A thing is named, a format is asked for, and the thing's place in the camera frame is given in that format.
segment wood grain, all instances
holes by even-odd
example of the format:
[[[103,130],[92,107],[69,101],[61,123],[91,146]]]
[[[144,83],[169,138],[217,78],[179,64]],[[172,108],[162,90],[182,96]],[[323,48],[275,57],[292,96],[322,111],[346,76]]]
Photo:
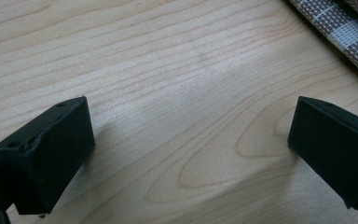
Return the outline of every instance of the wood grain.
[[[358,115],[358,70],[283,1],[0,0],[0,140],[82,95],[95,151],[12,223],[358,223],[286,143],[299,95]]]

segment wooden table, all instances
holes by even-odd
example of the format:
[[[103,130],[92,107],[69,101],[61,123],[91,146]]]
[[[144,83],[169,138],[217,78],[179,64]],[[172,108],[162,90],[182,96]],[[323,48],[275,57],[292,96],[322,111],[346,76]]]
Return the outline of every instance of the wooden table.
[[[0,140],[89,99],[97,147],[44,219],[358,223],[287,147],[296,99],[358,115],[358,70],[285,1],[0,1]]]

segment wood grain pattern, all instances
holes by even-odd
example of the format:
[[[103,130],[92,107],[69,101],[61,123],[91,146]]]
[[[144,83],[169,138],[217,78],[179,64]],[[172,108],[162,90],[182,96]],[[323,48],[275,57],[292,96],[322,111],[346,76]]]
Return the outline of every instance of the wood grain pattern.
[[[97,147],[13,223],[358,223],[287,147],[299,95],[358,115],[358,70],[266,0],[0,0],[0,140],[86,95]]]

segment black object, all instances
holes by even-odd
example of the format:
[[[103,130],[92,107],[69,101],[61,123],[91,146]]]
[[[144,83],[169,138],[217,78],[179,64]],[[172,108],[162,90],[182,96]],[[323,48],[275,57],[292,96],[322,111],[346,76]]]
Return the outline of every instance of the black object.
[[[59,103],[0,142],[0,223],[50,213],[94,148],[86,97]]]
[[[341,198],[358,210],[358,117],[330,103],[299,97],[292,148]]]

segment checkered cloth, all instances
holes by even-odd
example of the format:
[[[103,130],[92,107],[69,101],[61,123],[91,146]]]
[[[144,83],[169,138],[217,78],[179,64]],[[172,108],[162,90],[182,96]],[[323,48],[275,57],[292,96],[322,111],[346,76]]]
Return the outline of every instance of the checkered cloth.
[[[293,5],[358,66],[358,0],[290,0]]]

